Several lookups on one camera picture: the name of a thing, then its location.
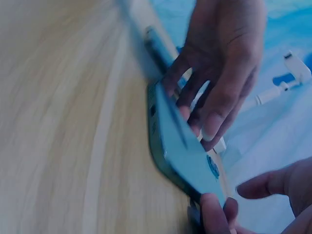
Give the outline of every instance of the smartphone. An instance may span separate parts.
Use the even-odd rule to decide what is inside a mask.
[[[214,193],[223,206],[217,166],[159,81],[148,85],[147,98],[149,145],[155,165],[196,203],[203,193]]]

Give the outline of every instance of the human hand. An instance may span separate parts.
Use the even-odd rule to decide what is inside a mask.
[[[257,77],[262,54],[263,0],[197,0],[185,45],[162,83],[172,95],[180,77],[193,74],[177,106],[208,151],[234,121]],[[190,105],[210,81],[194,110]]]
[[[241,184],[237,192],[244,198],[258,199],[273,194],[289,197],[295,216],[283,234],[312,233],[312,157],[281,170],[259,175]]]
[[[214,194],[203,194],[200,199],[202,224],[206,234],[254,234],[236,222],[238,203],[228,198],[223,209]]]

